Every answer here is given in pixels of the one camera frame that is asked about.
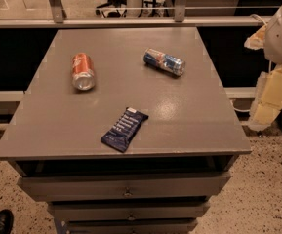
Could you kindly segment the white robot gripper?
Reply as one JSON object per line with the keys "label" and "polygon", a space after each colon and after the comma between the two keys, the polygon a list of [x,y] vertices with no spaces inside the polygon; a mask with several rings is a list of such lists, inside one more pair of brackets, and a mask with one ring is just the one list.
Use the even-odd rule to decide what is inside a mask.
{"label": "white robot gripper", "polygon": [[[264,48],[265,58],[282,64],[282,6],[267,26],[262,26],[244,43],[251,50]],[[270,73],[262,72],[256,85],[255,100],[250,108],[248,127],[253,131],[268,128],[282,110],[282,65]]]}

